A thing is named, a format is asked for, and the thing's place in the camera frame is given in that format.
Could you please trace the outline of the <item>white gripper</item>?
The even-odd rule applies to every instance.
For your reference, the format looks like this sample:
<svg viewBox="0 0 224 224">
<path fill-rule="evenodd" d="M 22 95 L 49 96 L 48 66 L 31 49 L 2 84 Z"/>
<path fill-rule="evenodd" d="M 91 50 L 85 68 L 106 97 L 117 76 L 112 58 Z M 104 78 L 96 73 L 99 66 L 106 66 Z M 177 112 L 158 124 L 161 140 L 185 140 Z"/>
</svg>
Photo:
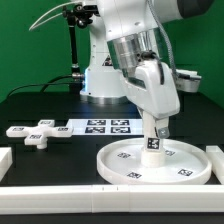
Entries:
<svg viewBox="0 0 224 224">
<path fill-rule="evenodd" d="M 134 77 L 121 78 L 128 100 L 157 118 L 155 129 L 159 138 L 168 138 L 169 119 L 180 110 L 176 86 L 169 67 L 163 63 L 164 83 L 155 60 L 145 61 L 135 69 Z"/>
</svg>

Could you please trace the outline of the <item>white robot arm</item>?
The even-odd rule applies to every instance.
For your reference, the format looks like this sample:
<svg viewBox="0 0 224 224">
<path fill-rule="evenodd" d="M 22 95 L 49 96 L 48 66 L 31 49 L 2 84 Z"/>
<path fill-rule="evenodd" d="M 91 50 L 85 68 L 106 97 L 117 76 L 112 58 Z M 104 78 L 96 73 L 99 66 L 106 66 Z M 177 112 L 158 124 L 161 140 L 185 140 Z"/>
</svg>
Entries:
<svg viewBox="0 0 224 224">
<path fill-rule="evenodd" d="M 166 36 L 166 22 L 202 15 L 214 0 L 84 0 L 84 7 L 98 14 L 105 25 L 113 66 L 123 73 L 121 82 L 129 101 L 143 119 L 149 138 L 169 136 L 169 117 L 180 110 L 177 92 L 195 92 L 201 77 L 161 61 L 155 35 Z"/>
</svg>

